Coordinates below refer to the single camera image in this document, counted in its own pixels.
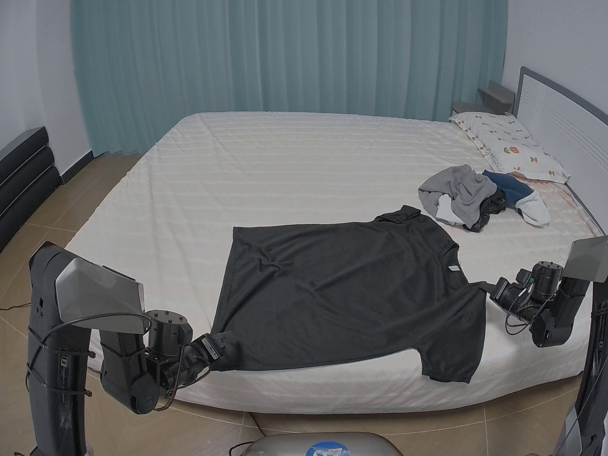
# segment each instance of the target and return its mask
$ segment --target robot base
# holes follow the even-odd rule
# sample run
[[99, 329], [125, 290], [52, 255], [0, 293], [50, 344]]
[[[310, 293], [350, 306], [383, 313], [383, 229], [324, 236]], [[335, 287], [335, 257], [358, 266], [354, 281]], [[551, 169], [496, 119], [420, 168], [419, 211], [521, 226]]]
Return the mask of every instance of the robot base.
[[264, 437], [243, 456], [402, 456], [382, 436], [368, 432], [310, 432]]

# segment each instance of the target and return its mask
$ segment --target curtain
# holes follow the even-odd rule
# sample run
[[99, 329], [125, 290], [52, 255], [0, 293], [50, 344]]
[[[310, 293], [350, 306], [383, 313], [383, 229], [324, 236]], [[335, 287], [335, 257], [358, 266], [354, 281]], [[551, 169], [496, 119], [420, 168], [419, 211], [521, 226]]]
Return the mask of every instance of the curtain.
[[507, 0], [72, 0], [94, 153], [204, 111], [447, 120], [500, 82]]

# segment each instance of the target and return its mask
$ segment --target blue sticker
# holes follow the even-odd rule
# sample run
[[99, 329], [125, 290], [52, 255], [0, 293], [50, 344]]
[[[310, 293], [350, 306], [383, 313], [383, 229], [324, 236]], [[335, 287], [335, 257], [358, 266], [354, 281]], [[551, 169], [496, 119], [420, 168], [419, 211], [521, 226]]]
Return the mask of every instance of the blue sticker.
[[307, 451], [306, 456], [350, 456], [350, 452], [346, 449], [345, 445], [332, 441], [324, 441], [311, 447]]

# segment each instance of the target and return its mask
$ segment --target pile of clothes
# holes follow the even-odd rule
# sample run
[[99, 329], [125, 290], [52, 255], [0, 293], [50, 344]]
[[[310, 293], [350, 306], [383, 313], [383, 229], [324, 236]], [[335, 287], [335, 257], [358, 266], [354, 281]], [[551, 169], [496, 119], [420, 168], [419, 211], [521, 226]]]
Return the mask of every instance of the pile of clothes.
[[534, 226], [546, 228], [551, 221], [541, 195], [530, 186], [510, 174], [477, 174], [467, 164], [431, 176], [418, 188], [418, 196], [434, 218], [475, 233], [488, 224], [490, 215], [507, 207]]

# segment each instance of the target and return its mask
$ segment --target tiled floor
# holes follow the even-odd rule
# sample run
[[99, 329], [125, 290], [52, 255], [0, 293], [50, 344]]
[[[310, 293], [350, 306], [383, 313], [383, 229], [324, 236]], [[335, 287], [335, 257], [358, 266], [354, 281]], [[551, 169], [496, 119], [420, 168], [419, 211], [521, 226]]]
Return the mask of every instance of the tiled floor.
[[[44, 241], [65, 246], [138, 156], [98, 157], [33, 214], [0, 253], [0, 307], [30, 299], [29, 256]], [[0, 455], [29, 454], [34, 431], [24, 386], [29, 309], [0, 312]], [[472, 407], [417, 414], [298, 416], [258, 414], [269, 434], [363, 430], [386, 436], [405, 454], [550, 454], [577, 377], [545, 384]], [[220, 455], [259, 438], [249, 414], [176, 402], [137, 416], [103, 393], [91, 372], [86, 436], [95, 456]]]

